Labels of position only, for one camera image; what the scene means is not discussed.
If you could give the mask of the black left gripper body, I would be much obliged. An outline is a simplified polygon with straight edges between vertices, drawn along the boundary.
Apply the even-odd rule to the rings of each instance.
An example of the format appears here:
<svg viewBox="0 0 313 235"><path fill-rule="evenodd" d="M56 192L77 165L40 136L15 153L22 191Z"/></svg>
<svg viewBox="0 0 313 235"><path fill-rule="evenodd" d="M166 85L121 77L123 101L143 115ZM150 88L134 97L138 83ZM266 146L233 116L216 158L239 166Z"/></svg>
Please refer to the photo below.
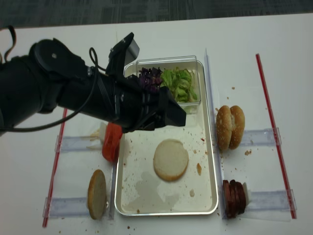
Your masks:
<svg viewBox="0 0 313 235"><path fill-rule="evenodd" d="M153 131L165 126L184 127L186 112L177 104L170 90L161 87L157 93L141 88L114 86L115 117L122 132Z"/></svg>

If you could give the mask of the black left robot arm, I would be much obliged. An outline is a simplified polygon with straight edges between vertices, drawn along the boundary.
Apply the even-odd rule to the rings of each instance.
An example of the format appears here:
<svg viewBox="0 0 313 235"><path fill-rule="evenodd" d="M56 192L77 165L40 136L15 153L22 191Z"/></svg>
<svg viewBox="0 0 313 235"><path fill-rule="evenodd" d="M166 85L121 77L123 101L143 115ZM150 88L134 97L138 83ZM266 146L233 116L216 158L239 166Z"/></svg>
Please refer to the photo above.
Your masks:
<svg viewBox="0 0 313 235"><path fill-rule="evenodd" d="M152 131L167 125L182 127L186 112L167 87L158 92L142 89L137 77L123 75L139 48L130 33L110 51L104 73L88 67L57 39L35 43L28 55L0 66L1 133L35 132L61 121L31 128L19 124L36 113L49 114L60 106L119 125L123 133Z"/></svg>

